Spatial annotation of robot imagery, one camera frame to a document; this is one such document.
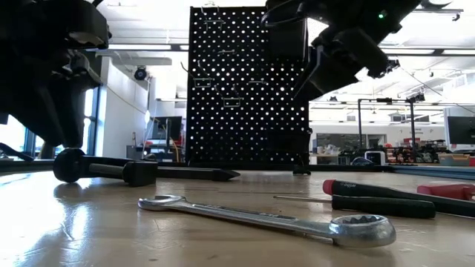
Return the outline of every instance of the screwdriver shaft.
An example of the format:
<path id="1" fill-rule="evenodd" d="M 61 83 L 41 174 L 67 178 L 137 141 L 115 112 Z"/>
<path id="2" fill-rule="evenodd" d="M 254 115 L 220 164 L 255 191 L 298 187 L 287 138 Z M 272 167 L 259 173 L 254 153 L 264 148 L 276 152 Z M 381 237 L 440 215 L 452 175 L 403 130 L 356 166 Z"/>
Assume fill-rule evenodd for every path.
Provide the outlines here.
<path id="1" fill-rule="evenodd" d="M 289 196 L 274 196 L 277 200 L 292 200 L 292 201 L 302 201 L 302 202 L 316 202 L 316 203 L 327 203 L 331 204 L 332 200 L 324 200 L 313 197 L 289 197 Z"/>

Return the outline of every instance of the ceiling light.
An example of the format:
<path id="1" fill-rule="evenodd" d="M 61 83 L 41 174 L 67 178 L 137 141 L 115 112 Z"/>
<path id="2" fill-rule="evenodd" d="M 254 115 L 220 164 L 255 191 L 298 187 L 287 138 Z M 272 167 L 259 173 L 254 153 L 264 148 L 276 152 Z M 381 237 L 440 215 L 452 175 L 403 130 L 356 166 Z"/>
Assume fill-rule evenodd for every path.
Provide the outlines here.
<path id="1" fill-rule="evenodd" d="M 475 50 L 474 49 L 465 49 L 465 50 L 444 50 L 443 54 L 452 54 L 452 55 L 474 55 L 475 56 Z"/>
<path id="2" fill-rule="evenodd" d="M 171 50 L 169 44 L 110 44 L 109 50 Z"/>
<path id="3" fill-rule="evenodd" d="M 434 49 L 381 49 L 386 54 L 398 54 L 398 55 L 416 55 L 416 54 L 432 54 Z"/>
<path id="4" fill-rule="evenodd" d="M 156 99 L 161 102 L 186 102 L 186 99 Z"/>

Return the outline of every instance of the wrench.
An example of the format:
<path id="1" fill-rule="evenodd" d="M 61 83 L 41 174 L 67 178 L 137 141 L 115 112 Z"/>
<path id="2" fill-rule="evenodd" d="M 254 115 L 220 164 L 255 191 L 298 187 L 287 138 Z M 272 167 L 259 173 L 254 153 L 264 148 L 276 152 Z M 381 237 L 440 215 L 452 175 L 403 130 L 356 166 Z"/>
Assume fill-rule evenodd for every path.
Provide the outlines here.
<path id="1" fill-rule="evenodd" d="M 327 222 L 311 222 L 294 217 L 243 211 L 218 205 L 193 204 L 185 197 L 156 196 L 139 199 L 139 207 L 149 211 L 177 210 L 226 220 L 234 220 L 273 228 L 281 228 L 333 239 L 336 245 L 353 248 L 372 248 L 396 241 L 396 230 L 391 222 L 379 215 L 351 215 Z"/>

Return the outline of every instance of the computer monitor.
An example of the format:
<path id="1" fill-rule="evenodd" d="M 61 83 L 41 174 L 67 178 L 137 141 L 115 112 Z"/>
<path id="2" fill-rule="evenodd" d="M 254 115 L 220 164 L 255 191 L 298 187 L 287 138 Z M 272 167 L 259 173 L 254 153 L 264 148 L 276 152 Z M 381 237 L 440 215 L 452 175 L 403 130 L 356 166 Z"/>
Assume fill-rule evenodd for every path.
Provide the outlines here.
<path id="1" fill-rule="evenodd" d="M 180 140 L 181 135 L 181 116 L 154 117 L 154 128 L 151 134 L 152 139 L 166 139 L 166 120 L 169 121 L 170 138 Z"/>
<path id="2" fill-rule="evenodd" d="M 447 121 L 451 144 L 475 145 L 475 117 L 448 116 Z"/>

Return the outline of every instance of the white wall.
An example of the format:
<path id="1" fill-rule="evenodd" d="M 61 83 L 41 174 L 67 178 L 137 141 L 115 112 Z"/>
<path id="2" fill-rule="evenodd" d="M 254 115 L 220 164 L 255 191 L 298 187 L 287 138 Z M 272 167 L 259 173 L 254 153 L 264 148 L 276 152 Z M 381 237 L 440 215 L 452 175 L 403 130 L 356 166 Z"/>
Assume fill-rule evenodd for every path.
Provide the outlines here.
<path id="1" fill-rule="evenodd" d="M 147 91 L 127 77 L 111 63 L 102 60 L 102 82 L 106 88 L 102 153 L 109 157 L 125 157 L 125 146 L 133 145 L 132 133 L 137 143 L 143 141 Z"/>
<path id="2" fill-rule="evenodd" d="M 313 130 L 310 138 L 310 147 L 312 147 L 312 140 L 316 138 L 316 134 L 358 134 L 358 124 L 344 125 L 340 123 L 335 124 L 320 124 L 310 125 Z M 445 139 L 444 125 L 417 125 L 416 124 L 416 138 L 421 140 L 436 140 Z M 411 138 L 410 124 L 407 125 L 368 125 L 363 124 L 363 134 L 385 134 L 386 141 L 391 145 L 396 145 L 397 142 L 402 142 L 404 138 Z"/>

